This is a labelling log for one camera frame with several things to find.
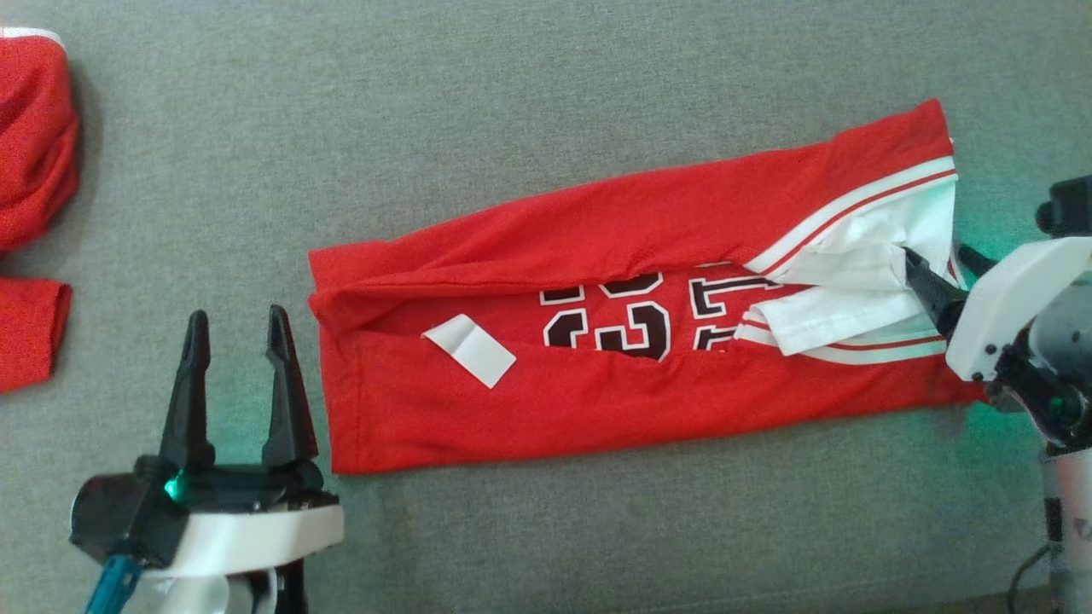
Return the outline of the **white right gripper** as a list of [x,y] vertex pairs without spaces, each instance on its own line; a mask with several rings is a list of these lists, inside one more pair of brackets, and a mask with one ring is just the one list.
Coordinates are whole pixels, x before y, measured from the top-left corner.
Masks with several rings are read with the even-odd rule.
[[997,377],[1002,346],[1033,323],[1092,267],[1092,237],[1024,244],[1002,260],[968,244],[956,246],[956,275],[980,279],[969,292],[931,271],[919,253],[904,248],[906,287],[931,324],[950,339],[945,361],[960,379]]

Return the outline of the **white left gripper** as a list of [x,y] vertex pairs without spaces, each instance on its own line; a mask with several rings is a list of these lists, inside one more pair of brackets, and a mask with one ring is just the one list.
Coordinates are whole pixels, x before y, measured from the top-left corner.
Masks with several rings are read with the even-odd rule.
[[207,314],[189,317],[161,458],[178,471],[161,486],[156,513],[136,547],[144,569],[161,578],[264,571],[345,539],[340,498],[325,489],[317,437],[288,312],[273,304],[266,357],[273,368],[268,438],[261,464],[218,464],[207,440]]

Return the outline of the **red Bulls basketball jersey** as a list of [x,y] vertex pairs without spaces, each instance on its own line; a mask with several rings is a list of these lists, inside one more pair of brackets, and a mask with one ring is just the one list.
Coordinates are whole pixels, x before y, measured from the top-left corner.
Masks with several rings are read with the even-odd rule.
[[966,288],[940,101],[823,142],[314,250],[335,473],[596,454],[983,397],[909,290]]

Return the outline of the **red shorts with white trim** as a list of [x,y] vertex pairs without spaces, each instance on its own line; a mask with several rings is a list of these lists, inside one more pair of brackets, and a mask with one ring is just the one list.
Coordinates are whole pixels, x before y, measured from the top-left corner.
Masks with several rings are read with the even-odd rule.
[[[78,192],[79,116],[55,32],[0,26],[0,261],[39,240]],[[0,275],[0,394],[47,381],[69,284]]]

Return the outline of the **grey fabric sofa seat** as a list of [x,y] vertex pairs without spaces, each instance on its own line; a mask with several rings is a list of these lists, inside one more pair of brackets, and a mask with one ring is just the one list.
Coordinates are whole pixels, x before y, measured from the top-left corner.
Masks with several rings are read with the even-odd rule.
[[[1092,0],[0,0],[58,32],[79,192],[0,275],[70,283],[50,381],[0,395],[0,614],[81,614],[85,479],[159,447],[189,315],[207,434],[253,462],[270,304],[325,437],[312,249],[943,103],[963,240],[1037,240],[1092,172]],[[1002,614],[1044,542],[1037,432],[992,408],[328,479],[314,614]]]

